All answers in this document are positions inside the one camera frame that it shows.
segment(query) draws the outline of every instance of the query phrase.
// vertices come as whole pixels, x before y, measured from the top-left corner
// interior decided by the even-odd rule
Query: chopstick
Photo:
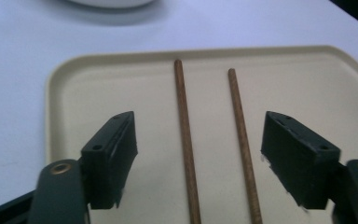
[[[185,78],[183,73],[182,61],[174,62],[175,82],[177,99],[179,104],[179,119],[182,135],[182,148],[185,162],[186,188],[188,198],[188,208],[190,213],[190,223],[200,224],[200,204],[197,191],[196,171],[194,167],[193,147],[191,143],[190,123],[188,119]]]
[[[234,106],[235,121],[237,123],[237,133],[240,142],[242,169],[245,176],[246,193],[248,196],[249,210],[253,224],[262,224],[263,220],[260,212],[260,204],[257,197],[255,185],[255,175],[252,165],[252,157],[249,149],[248,135],[246,133],[245,119],[241,104],[240,90],[238,88],[237,75],[235,69],[228,70],[228,81],[231,90],[232,104]]]

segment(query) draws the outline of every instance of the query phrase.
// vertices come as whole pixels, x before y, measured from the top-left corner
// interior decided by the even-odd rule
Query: rectangular tray
[[[112,116],[133,110],[139,155],[119,209],[93,223],[189,223],[173,61],[184,64],[203,223],[250,223],[227,70],[240,85],[265,223],[330,223],[297,207],[260,153],[267,110],[294,117],[358,159],[358,63],[331,47],[211,49],[90,55],[61,65],[47,86],[48,162],[78,159]]]

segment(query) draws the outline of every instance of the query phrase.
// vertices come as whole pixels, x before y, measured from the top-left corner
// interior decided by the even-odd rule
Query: stick
[[[237,123],[237,133],[240,141],[240,150],[242,158],[242,168],[246,182],[246,193],[248,195],[249,210],[253,224],[262,224],[260,205],[257,197],[257,188],[255,186],[255,175],[252,166],[252,157],[249,150],[248,136],[246,133],[245,119],[241,105],[240,90],[238,88],[235,69],[228,70],[229,87],[231,89],[232,104],[234,106],[235,121]]]
[[[182,147],[185,161],[186,187],[190,223],[200,224],[199,194],[197,192],[196,171],[194,167],[193,147],[191,144],[190,123],[188,120],[185,79],[183,75],[182,61],[174,63],[177,98],[179,104],[179,119],[182,135]]]

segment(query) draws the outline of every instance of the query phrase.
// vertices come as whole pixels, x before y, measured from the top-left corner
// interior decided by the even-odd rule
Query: round white object
[[[69,0],[82,5],[91,7],[111,7],[111,8],[125,8],[138,7],[153,0]]]

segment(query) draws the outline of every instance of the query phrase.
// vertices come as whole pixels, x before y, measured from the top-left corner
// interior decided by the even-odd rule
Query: wooden stick
[[[248,195],[249,210],[253,224],[262,224],[260,205],[257,197],[257,188],[255,186],[255,175],[252,166],[252,157],[249,150],[248,135],[246,133],[245,119],[241,104],[240,90],[238,88],[237,75],[235,69],[228,70],[229,87],[231,89],[232,104],[234,106],[235,121],[237,123],[237,133],[240,141],[240,150],[242,158],[242,168],[246,182],[246,192]]]
[[[197,192],[196,171],[194,167],[193,147],[191,144],[190,123],[188,120],[185,78],[183,74],[182,61],[174,63],[177,99],[179,104],[179,118],[182,135],[182,147],[185,161],[186,187],[188,208],[190,212],[190,223],[200,224],[199,194]]]

